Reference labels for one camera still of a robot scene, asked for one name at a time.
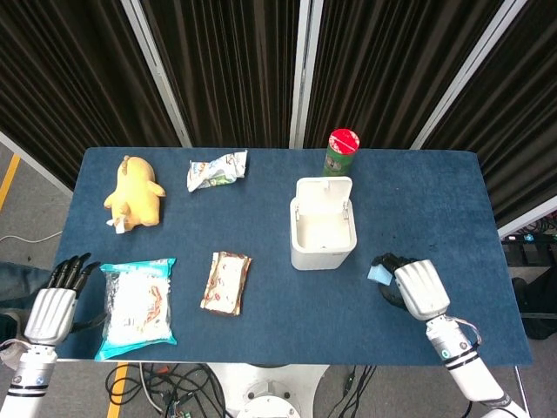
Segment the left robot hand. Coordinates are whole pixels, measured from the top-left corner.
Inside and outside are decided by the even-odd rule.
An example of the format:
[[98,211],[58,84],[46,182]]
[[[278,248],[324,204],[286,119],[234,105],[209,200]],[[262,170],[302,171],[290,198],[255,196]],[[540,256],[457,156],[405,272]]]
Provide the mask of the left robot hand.
[[61,261],[50,273],[46,288],[41,289],[35,298],[23,333],[31,345],[56,347],[69,334],[105,322],[105,311],[85,322],[74,321],[81,292],[93,271],[100,266],[98,261],[85,264],[90,256],[91,253],[74,255]]

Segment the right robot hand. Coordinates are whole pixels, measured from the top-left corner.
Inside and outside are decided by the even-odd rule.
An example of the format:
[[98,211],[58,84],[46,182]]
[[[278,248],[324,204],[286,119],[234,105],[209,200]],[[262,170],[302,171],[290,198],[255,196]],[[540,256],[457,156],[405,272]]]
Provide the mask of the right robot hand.
[[389,304],[421,321],[430,321],[446,313],[450,300],[432,261],[385,253],[375,257],[371,266],[378,264],[393,274],[389,286],[376,283]]

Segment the small light blue cube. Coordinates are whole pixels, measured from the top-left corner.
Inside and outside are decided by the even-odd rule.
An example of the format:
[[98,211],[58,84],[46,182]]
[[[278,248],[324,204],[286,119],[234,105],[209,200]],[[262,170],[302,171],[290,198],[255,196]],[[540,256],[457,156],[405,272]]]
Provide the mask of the small light blue cube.
[[371,266],[367,278],[375,283],[389,286],[393,279],[393,274],[390,273],[383,265],[378,264]]

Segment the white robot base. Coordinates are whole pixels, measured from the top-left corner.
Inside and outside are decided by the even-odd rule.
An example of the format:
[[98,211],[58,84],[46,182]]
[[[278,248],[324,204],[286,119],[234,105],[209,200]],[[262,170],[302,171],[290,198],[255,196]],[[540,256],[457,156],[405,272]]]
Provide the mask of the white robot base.
[[314,398],[327,365],[258,367],[211,363],[233,418],[313,418]]

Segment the white plastic open-lid bin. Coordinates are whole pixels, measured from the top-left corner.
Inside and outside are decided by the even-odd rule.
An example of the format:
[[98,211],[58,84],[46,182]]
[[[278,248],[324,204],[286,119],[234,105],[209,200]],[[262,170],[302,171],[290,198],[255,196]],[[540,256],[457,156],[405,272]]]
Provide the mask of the white plastic open-lid bin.
[[346,176],[312,177],[297,181],[290,202],[292,266],[299,271],[332,270],[341,266],[357,245]]

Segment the green can red lid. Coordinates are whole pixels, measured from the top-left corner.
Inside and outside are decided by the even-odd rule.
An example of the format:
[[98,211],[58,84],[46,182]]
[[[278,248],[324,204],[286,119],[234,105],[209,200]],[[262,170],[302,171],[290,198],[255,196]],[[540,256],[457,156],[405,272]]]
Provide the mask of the green can red lid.
[[347,176],[359,145],[359,137],[354,131],[347,128],[334,130],[328,139],[323,175]]

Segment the large teal-edged food bag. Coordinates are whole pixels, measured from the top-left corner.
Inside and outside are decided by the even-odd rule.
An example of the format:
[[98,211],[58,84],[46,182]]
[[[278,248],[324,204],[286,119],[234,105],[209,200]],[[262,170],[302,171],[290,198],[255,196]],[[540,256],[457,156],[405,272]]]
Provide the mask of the large teal-edged food bag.
[[106,318],[95,359],[106,361],[158,343],[177,343],[171,331],[174,258],[103,264]]

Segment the black bag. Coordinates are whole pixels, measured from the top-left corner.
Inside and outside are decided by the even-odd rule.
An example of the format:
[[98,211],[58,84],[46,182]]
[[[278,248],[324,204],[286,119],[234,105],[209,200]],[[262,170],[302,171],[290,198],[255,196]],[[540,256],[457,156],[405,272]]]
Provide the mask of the black bag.
[[[547,270],[527,283],[521,277],[512,278],[515,298],[521,313],[557,314],[557,273]],[[557,333],[557,320],[522,319],[527,337],[545,340]]]

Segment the yellow plush duck toy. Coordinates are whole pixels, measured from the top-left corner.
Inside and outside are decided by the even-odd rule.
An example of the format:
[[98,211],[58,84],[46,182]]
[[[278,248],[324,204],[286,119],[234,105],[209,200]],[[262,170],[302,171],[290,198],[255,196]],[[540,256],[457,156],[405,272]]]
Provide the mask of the yellow plush duck toy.
[[165,196],[152,166],[143,158],[125,155],[117,169],[116,188],[104,200],[104,208],[111,211],[106,224],[116,234],[127,233],[136,226],[157,226],[160,199]]

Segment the gold red wrapped packet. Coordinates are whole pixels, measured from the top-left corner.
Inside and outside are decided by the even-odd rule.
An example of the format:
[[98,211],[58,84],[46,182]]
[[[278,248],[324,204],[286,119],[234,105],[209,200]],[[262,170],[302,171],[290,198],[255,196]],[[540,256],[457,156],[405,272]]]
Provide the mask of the gold red wrapped packet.
[[252,258],[244,254],[215,252],[200,307],[217,314],[239,316],[251,263]]

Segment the black pleated curtain panel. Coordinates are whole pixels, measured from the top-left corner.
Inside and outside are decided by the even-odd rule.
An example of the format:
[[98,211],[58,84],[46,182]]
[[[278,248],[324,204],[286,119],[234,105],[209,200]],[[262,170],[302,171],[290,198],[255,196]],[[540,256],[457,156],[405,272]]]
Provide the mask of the black pleated curtain panel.
[[557,195],[557,0],[527,0],[423,146],[477,155],[498,226]]
[[176,147],[120,0],[0,0],[0,132],[73,187],[91,147]]
[[300,0],[144,0],[195,147],[286,148]]
[[306,148],[408,149],[503,0],[325,0]]

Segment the crumpled white snack bag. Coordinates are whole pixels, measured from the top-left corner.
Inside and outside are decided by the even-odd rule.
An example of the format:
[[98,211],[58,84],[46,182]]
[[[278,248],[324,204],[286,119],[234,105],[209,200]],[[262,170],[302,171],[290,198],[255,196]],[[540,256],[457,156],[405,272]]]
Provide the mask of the crumpled white snack bag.
[[210,162],[191,161],[186,178],[188,192],[229,185],[245,176],[248,151],[225,154]]

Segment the grey metal frame rail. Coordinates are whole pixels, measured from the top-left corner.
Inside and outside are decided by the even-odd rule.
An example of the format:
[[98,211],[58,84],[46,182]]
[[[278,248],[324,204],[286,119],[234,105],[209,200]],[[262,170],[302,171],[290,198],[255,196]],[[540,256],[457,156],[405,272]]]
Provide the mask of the grey metal frame rail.
[[500,238],[505,238],[506,236],[515,233],[521,228],[528,226],[534,221],[555,211],[557,211],[557,196],[554,196],[553,198],[520,215],[518,218],[501,226],[498,229],[498,235]]
[[50,183],[52,183],[64,195],[68,196],[69,198],[73,196],[73,191],[67,185],[61,182],[52,172],[50,172],[37,160],[31,157],[28,152],[26,152],[21,146],[19,146],[2,131],[0,131],[0,143],[8,148],[12,153],[18,155],[27,165],[32,167],[36,172],[38,172]]

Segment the grey metal frame post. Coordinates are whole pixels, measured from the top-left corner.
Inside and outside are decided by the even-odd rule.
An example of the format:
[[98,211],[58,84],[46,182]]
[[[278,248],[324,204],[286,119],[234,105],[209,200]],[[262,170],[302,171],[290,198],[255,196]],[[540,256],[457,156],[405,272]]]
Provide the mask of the grey metal frame post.
[[299,119],[302,106],[303,84],[305,82],[305,56],[308,22],[311,17],[312,0],[299,1],[299,21],[296,42],[294,79],[292,85],[292,114],[289,133],[289,148],[298,147]]
[[171,121],[173,129],[183,147],[192,147],[191,138],[181,115],[178,101],[173,93],[164,63],[159,54],[147,16],[140,0],[120,0],[124,13],[128,18],[139,48],[143,53],[151,77],[158,89],[164,109]]
[[528,0],[503,0],[412,142],[411,150],[422,148],[527,2]]

